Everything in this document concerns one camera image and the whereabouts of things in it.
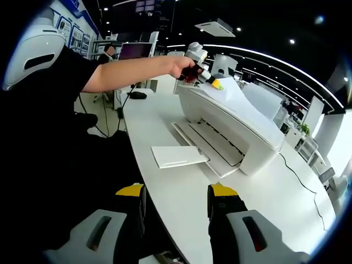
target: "paper output tray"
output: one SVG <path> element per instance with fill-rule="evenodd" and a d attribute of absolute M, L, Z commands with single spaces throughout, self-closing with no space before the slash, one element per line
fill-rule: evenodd
<path fill-rule="evenodd" d="M 220 177 L 237 170 L 244 156 L 225 137 L 206 123 L 172 123 L 191 146 L 197 146 L 208 158 L 207 165 Z"/>

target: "office desk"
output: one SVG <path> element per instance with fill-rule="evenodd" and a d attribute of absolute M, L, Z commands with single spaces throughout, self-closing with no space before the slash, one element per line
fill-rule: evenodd
<path fill-rule="evenodd" d="M 177 95 L 151 94 L 146 100 L 128 100 L 124 118 L 152 201 L 170 237 L 189 263 L 212 263 L 207 218 L 207 187 L 211 183 L 221 182 L 236 190 L 247 208 L 258 210 L 275 224 L 283 233 L 283 241 L 295 251 L 312 253 L 325 235 L 314 195 L 300 185 L 281 156 L 253 177 L 238 170 L 219 179 L 206 164 L 159 169 L 151 147 L 183 144 L 171 126 L 171 122 L 185 120 Z M 318 177 L 286 143 L 282 154 L 302 182 L 318 192 L 316 202 L 328 229 L 335 214 Z"/>

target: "black cable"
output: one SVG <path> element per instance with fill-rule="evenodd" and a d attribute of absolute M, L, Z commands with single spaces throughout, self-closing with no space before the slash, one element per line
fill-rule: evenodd
<path fill-rule="evenodd" d="M 133 89 L 135 89 L 135 88 L 136 88 L 136 86 L 137 86 L 137 85 L 133 86 L 133 88 L 130 90 L 130 92 L 129 92 L 129 93 L 127 93 L 127 97 L 126 97 L 126 99 L 125 99 L 125 101 L 123 102 L 123 105 L 122 105 L 122 107 L 121 107 L 121 112 L 122 112 L 122 113 L 123 113 L 123 107 L 125 106 L 125 104 L 126 104 L 126 101 L 127 101 L 128 97 L 130 97 L 130 94 L 132 93 Z M 119 118 L 119 123 L 118 123 L 118 125 L 117 125 L 117 131 L 119 131 L 119 128 L 120 128 L 120 122 L 121 122 L 121 118 Z"/>
<path fill-rule="evenodd" d="M 292 172 L 296 175 L 296 177 L 297 177 L 299 183 L 300 183 L 305 189 L 307 189 L 308 191 L 310 191 L 311 193 L 314 194 L 314 205 L 315 205 L 315 208 L 316 208 L 316 210 L 317 210 L 317 212 L 318 212 L 319 217 L 321 218 L 321 221 L 323 222 L 323 229 L 324 229 L 324 231 L 327 231 L 327 230 L 325 229 L 324 218 L 321 216 L 321 214 L 320 214 L 320 212 L 319 212 L 319 209 L 318 209 L 318 206 L 317 206 L 317 203 L 316 203 L 316 201 L 315 201 L 315 197 L 316 197 L 316 195 L 317 195 L 317 192 L 312 191 L 311 189 L 307 188 L 307 187 L 302 183 L 302 181 L 301 181 L 301 179 L 298 177 L 298 175 L 294 172 L 294 170 L 287 166 L 285 157 L 284 157 L 281 153 L 279 153 L 279 154 L 280 154 L 280 156 L 284 159 L 285 166 L 286 166 L 290 171 L 292 171 Z"/>
<path fill-rule="evenodd" d="M 82 108 L 83 108 L 84 112 L 85 112 L 86 114 L 88 114 L 86 108 L 85 108 L 84 105 L 83 105 L 81 95 L 78 95 L 78 98 L 79 98 L 79 101 L 81 102 L 81 105 L 82 105 Z M 108 137 L 103 131 L 101 131 L 101 130 L 99 129 L 99 127 L 97 127 L 97 125 L 95 125 L 95 128 L 98 129 L 98 131 L 99 131 L 101 134 L 103 134 L 106 138 Z"/>
<path fill-rule="evenodd" d="M 110 132 L 109 132 L 109 126 L 108 126 L 108 117 L 106 115 L 106 109 L 105 109 L 104 93 L 103 93 L 102 99 L 103 99 L 103 106 L 104 106 L 104 112 L 105 112 L 106 129 L 108 130 L 108 136 L 107 137 L 109 137 L 110 136 Z"/>

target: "white printer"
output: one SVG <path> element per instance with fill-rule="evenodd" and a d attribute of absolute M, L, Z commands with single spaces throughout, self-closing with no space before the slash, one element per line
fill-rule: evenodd
<path fill-rule="evenodd" d="M 233 78 L 220 82 L 224 91 L 208 84 L 180 89 L 189 122 L 173 126 L 208 157 L 207 164 L 220 178 L 237 169 L 254 175 L 278 155 L 284 135 L 246 99 Z"/>

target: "printer paper tray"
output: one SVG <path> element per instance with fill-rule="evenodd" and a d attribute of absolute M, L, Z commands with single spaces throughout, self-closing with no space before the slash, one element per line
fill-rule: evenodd
<path fill-rule="evenodd" d="M 201 126 L 194 126 L 191 123 L 172 123 L 176 131 L 184 138 L 191 146 L 197 146 L 209 158 L 207 165 L 220 177 L 236 171 L 243 159 L 243 156 L 234 148 L 230 155 L 227 145 L 229 142 L 224 138 L 218 138 L 216 144 L 214 135 L 206 129 L 201 129 Z"/>

